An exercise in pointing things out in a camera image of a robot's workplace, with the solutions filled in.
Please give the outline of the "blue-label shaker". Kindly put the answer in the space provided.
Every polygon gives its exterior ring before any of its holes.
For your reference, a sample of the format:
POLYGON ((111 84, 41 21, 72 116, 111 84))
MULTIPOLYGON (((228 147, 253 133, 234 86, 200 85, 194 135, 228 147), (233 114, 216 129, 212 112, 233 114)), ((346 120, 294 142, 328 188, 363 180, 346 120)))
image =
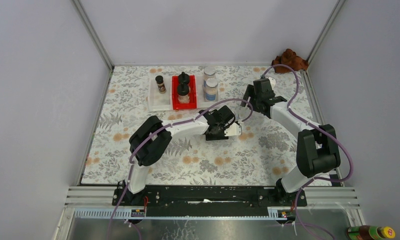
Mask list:
POLYGON ((214 66, 206 66, 203 69, 204 81, 206 82, 210 78, 215 78, 216 68, 214 66))
POLYGON ((217 86, 218 86, 218 81, 216 78, 209 78, 205 81, 204 92, 206 101, 212 102, 216 100, 217 86))

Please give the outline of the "black-cap jar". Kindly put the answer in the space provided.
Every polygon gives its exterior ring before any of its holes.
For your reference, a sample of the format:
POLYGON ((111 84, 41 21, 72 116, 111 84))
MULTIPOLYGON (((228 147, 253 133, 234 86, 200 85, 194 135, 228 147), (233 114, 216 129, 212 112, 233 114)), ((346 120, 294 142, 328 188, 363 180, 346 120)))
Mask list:
POLYGON ((179 76, 178 76, 178 83, 180 84, 180 85, 189 85, 190 84, 190 76, 187 74, 187 73, 185 73, 185 72, 182 72, 179 76))
POLYGON ((180 104, 190 103, 190 87, 188 84, 180 83, 177 86, 177 99, 180 104))

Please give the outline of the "small dark spice bottle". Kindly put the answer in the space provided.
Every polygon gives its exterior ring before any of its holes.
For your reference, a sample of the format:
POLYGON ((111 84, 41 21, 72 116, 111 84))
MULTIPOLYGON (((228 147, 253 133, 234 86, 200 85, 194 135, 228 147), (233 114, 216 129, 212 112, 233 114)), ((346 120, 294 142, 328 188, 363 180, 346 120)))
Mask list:
POLYGON ((166 93, 166 87, 164 82, 164 77, 162 75, 158 75, 155 77, 155 81, 158 87, 158 90, 161 94, 166 93))

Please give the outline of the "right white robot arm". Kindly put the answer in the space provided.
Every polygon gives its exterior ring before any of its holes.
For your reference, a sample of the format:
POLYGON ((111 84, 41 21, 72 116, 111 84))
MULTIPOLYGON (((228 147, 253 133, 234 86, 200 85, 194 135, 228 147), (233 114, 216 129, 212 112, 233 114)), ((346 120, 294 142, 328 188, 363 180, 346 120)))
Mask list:
POLYGON ((294 192, 319 174, 328 173, 341 164, 339 147, 335 142, 335 129, 294 113, 289 102, 276 96, 268 78, 249 84, 243 96, 244 107, 252 105, 253 111, 281 124, 297 138, 296 167, 281 178, 274 193, 276 203, 287 206, 294 200, 294 192))

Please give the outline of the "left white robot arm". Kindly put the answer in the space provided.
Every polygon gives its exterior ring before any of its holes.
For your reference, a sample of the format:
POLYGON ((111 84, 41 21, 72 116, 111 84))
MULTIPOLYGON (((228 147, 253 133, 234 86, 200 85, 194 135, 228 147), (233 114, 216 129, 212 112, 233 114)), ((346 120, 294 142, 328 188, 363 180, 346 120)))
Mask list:
POLYGON ((129 139, 131 167, 124 199, 132 206, 141 203, 148 167, 161 159, 172 140, 204 135, 207 141, 218 141, 241 133, 242 126, 226 105, 220 109, 201 110, 180 120, 150 116, 129 139))

